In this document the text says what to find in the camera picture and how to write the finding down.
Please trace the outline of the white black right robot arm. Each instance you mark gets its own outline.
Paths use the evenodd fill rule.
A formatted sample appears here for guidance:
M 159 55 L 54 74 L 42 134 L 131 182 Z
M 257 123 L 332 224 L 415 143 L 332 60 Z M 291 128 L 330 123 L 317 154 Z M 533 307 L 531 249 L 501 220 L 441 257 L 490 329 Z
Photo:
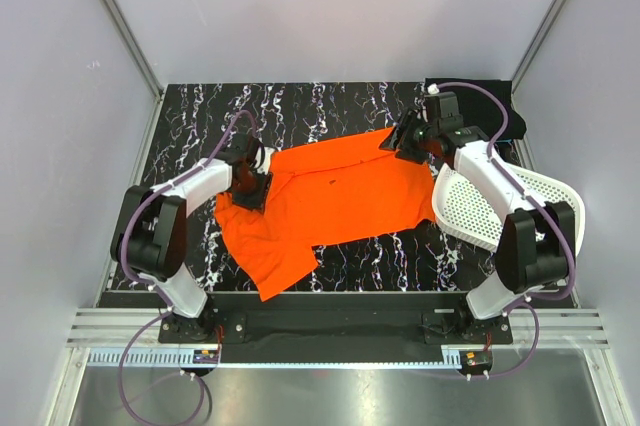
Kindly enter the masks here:
M 424 107 L 405 111 L 380 147 L 417 164 L 439 159 L 432 196 L 437 225 L 493 254 L 493 272 L 466 293 L 437 331 L 467 339 L 475 328 L 533 299 L 571 295 L 584 205 L 552 201 L 528 186 L 520 169 L 496 151 L 496 136 L 465 125 L 456 86 L 430 85 Z

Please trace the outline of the orange t shirt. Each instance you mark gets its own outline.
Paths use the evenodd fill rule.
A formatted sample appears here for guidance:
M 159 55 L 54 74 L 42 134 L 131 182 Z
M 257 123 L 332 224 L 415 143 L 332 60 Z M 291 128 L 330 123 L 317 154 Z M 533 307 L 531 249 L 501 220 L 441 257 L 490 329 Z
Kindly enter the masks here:
M 425 165 L 381 149 L 389 129 L 343 136 L 273 154 L 262 212 L 216 198 L 223 242 L 262 301 L 317 266 L 316 246 L 412 229 L 434 221 L 434 180 Z

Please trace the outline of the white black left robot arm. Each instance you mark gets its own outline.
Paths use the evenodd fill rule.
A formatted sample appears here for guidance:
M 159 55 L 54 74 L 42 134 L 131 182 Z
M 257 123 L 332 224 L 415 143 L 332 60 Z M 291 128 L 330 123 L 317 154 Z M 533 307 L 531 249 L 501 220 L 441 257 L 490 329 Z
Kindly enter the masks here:
M 129 279 L 164 301 L 162 324 L 169 331 L 200 342 L 219 330 L 213 300 L 185 264 L 188 218 L 219 194 L 244 211 L 262 213 L 274 153 L 253 134 L 238 133 L 177 177 L 125 192 L 110 255 Z

